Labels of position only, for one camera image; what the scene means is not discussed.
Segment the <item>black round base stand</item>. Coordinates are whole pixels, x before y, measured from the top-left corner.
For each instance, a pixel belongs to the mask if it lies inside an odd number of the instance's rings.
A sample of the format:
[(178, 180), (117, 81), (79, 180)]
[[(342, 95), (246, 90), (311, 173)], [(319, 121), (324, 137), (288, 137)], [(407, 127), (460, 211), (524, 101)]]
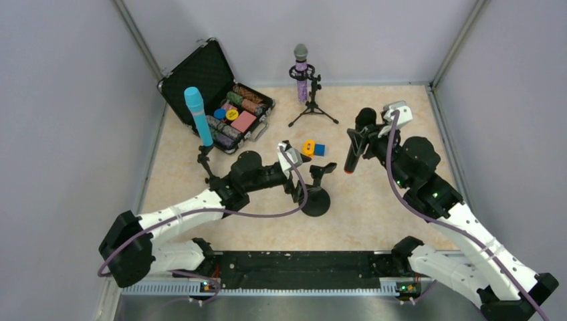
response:
[(322, 187), (322, 179), (325, 174), (332, 173), (337, 163), (328, 163), (325, 166), (311, 165), (310, 174), (313, 183), (307, 185), (307, 201), (302, 212), (310, 217), (320, 217), (327, 213), (331, 200), (328, 192)]

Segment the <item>black orange-tipped microphone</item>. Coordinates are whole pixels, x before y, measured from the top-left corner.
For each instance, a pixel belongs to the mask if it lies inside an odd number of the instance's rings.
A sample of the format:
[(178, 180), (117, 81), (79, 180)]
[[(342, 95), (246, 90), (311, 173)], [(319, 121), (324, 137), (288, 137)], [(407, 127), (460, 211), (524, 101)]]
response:
[(355, 171), (358, 161), (368, 144), (368, 135), (376, 127), (376, 118), (376, 111), (365, 107), (355, 118), (355, 128), (347, 130), (347, 135), (350, 139), (350, 147), (344, 164), (344, 171), (347, 174), (352, 174)]

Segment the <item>black tripod mic stand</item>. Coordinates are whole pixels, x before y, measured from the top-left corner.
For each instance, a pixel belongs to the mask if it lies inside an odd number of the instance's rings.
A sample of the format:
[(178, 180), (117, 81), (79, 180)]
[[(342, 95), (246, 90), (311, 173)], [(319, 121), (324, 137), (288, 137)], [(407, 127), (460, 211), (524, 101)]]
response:
[(199, 155), (197, 156), (197, 162), (204, 168), (204, 170), (209, 176), (208, 178), (205, 179), (205, 182), (209, 185), (211, 189), (218, 189), (221, 179), (213, 173), (209, 165), (209, 161), (210, 161), (209, 153), (213, 149), (214, 146), (201, 145), (199, 147)]

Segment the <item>purple glitter microphone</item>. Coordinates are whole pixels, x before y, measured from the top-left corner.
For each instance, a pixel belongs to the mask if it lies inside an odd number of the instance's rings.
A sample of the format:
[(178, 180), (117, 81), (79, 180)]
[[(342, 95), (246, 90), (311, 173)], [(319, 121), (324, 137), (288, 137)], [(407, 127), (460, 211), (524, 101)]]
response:
[(297, 91), (298, 91), (298, 101), (304, 103), (307, 101), (307, 78), (306, 78), (306, 70), (308, 69), (307, 64), (307, 55), (308, 49), (307, 47), (299, 43), (294, 49), (294, 56), (296, 58), (295, 64), (295, 76), (297, 82)]

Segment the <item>teal blue microphone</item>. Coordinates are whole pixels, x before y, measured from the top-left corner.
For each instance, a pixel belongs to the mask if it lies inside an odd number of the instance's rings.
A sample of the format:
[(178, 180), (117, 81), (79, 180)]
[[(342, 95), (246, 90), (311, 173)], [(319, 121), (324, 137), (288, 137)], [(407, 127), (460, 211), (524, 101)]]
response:
[(198, 88), (191, 86), (186, 88), (183, 94), (185, 98), (185, 104), (193, 117), (195, 128), (197, 129), (203, 146), (212, 146), (213, 138), (211, 136), (209, 124), (207, 122), (205, 105), (201, 92)]

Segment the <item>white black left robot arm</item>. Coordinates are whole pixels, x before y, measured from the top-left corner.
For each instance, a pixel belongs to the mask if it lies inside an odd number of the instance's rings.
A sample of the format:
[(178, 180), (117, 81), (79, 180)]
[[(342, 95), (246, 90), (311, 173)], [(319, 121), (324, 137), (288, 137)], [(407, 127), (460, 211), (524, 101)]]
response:
[(176, 236), (201, 224), (230, 215), (245, 216), (251, 192), (283, 186), (293, 193), (293, 176), (310, 157), (282, 142), (277, 161), (263, 165), (259, 153), (242, 152), (224, 177), (211, 175), (207, 188), (175, 205), (152, 213), (119, 214), (99, 245), (103, 264), (100, 278), (111, 277), (118, 287), (127, 288), (150, 274), (170, 270), (195, 271), (205, 260), (205, 248), (198, 241), (168, 246)]

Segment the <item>blue toy block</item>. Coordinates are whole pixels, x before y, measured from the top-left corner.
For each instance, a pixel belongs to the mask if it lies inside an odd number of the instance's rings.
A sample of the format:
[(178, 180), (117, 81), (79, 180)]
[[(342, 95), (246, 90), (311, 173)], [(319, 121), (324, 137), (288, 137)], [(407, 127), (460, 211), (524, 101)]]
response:
[(315, 156), (324, 156), (326, 151), (326, 146), (324, 144), (315, 144), (314, 146), (314, 155)]

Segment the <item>yellow toy traffic light block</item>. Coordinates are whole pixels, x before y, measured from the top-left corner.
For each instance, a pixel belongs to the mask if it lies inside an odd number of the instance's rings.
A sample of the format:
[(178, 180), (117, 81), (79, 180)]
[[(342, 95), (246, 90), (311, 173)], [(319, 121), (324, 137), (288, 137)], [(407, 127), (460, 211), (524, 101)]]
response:
[(312, 158), (315, 154), (316, 143), (313, 140), (306, 140), (302, 146), (302, 154)]

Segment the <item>purple chip stack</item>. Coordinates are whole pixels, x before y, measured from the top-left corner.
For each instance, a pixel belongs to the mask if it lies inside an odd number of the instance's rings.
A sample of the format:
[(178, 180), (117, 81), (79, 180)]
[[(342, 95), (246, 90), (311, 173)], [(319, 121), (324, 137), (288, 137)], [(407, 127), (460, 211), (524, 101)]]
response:
[(212, 131), (211, 136), (214, 142), (224, 150), (232, 150), (235, 147), (235, 141), (222, 132)]

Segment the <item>blue tan chip stack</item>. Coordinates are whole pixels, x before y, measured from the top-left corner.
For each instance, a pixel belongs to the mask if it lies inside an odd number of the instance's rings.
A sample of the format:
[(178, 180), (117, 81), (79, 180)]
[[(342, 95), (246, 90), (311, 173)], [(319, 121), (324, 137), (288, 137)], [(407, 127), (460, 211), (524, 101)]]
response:
[(224, 134), (232, 140), (240, 140), (243, 134), (234, 127), (216, 119), (214, 116), (206, 115), (208, 125), (217, 132)]

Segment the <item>black poker chip case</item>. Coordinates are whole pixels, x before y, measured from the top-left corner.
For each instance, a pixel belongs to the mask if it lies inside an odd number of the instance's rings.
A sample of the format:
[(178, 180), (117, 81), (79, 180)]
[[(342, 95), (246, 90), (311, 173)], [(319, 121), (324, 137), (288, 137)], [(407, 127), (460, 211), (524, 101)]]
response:
[(185, 104), (184, 90), (191, 86), (199, 89), (204, 100), (206, 115), (213, 116), (218, 108), (226, 111), (234, 109), (242, 113), (245, 110), (226, 99), (226, 93), (232, 91), (236, 84), (241, 84), (259, 94), (268, 105), (268, 109), (261, 116), (256, 116), (257, 119), (249, 130), (242, 133), (243, 137), (235, 140), (235, 147), (232, 150), (224, 150), (213, 141), (214, 146), (224, 153), (233, 154), (246, 141), (256, 141), (265, 133), (268, 129), (267, 117), (271, 114), (275, 101), (236, 80), (220, 43), (214, 37), (202, 41), (194, 52), (158, 82), (157, 88), (180, 121), (198, 135), (193, 117)]

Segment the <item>yellow big blind button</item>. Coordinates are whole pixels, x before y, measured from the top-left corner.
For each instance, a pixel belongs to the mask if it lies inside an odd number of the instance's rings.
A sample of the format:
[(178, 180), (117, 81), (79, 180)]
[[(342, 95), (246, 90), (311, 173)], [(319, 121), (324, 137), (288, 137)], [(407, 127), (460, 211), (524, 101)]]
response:
[(226, 111), (225, 118), (228, 121), (232, 122), (232, 121), (236, 120), (238, 117), (239, 117), (238, 110), (230, 109), (230, 110)]

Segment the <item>blue dealer button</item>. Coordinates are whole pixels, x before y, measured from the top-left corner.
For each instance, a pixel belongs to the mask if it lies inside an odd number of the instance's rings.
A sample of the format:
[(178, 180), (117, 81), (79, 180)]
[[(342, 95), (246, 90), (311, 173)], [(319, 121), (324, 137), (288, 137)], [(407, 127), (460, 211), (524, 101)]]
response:
[(224, 120), (226, 117), (226, 113), (227, 113), (226, 110), (222, 108), (218, 108), (214, 111), (213, 116), (218, 120)]

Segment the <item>red tan chip stack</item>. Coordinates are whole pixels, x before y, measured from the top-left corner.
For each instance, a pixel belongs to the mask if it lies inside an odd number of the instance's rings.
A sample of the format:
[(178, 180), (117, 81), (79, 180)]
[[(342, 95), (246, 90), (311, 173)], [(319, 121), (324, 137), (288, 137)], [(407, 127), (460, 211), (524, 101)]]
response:
[(232, 91), (226, 93), (226, 99), (255, 116), (261, 116), (268, 109), (259, 94), (241, 84), (234, 85)]

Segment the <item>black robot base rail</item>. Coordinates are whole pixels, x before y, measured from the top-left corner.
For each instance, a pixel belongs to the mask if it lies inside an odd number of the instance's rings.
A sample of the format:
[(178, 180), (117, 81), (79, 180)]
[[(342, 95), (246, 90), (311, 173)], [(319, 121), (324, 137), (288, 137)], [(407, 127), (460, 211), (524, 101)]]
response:
[(216, 251), (194, 274), (227, 290), (377, 289), (388, 278), (426, 277), (388, 251)]

